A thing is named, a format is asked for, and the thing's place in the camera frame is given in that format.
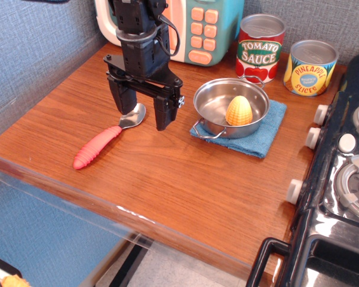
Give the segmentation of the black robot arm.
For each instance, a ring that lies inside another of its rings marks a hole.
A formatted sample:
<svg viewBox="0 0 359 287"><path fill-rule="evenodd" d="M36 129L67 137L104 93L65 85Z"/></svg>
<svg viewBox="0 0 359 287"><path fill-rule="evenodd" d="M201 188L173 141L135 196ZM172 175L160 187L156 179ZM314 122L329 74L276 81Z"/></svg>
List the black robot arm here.
<svg viewBox="0 0 359 287"><path fill-rule="evenodd" d="M138 93L153 98L156 127L163 131L184 104L183 82L168 66L176 55L170 52L169 37L174 24L163 15L168 5L165 1L110 1L110 5L122 48L122 56L104 58L116 107L126 115L136 107Z"/></svg>

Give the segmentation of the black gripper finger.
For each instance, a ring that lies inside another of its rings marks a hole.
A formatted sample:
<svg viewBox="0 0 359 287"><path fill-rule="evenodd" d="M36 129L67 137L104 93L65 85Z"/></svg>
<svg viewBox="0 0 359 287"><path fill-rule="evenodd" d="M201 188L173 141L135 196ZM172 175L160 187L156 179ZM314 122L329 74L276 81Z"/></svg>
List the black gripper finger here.
<svg viewBox="0 0 359 287"><path fill-rule="evenodd" d="M120 81L108 76L108 82L118 111L121 114L131 112L137 105L136 91L129 87L128 81Z"/></svg>
<svg viewBox="0 0 359 287"><path fill-rule="evenodd" d="M157 96L154 99L155 121L158 131L163 131L176 119L177 107L167 97Z"/></svg>

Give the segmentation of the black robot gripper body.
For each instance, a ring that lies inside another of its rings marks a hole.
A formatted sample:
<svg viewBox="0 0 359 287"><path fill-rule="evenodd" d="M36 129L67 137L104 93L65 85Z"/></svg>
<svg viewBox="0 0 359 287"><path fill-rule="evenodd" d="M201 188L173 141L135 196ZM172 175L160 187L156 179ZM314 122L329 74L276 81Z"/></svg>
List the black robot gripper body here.
<svg viewBox="0 0 359 287"><path fill-rule="evenodd" d="M168 67L170 57L169 25L156 23L144 32L116 29L122 56L106 55L107 75L128 81L129 87L153 99L157 96L174 101L177 108L184 104L180 89L183 81Z"/></svg>

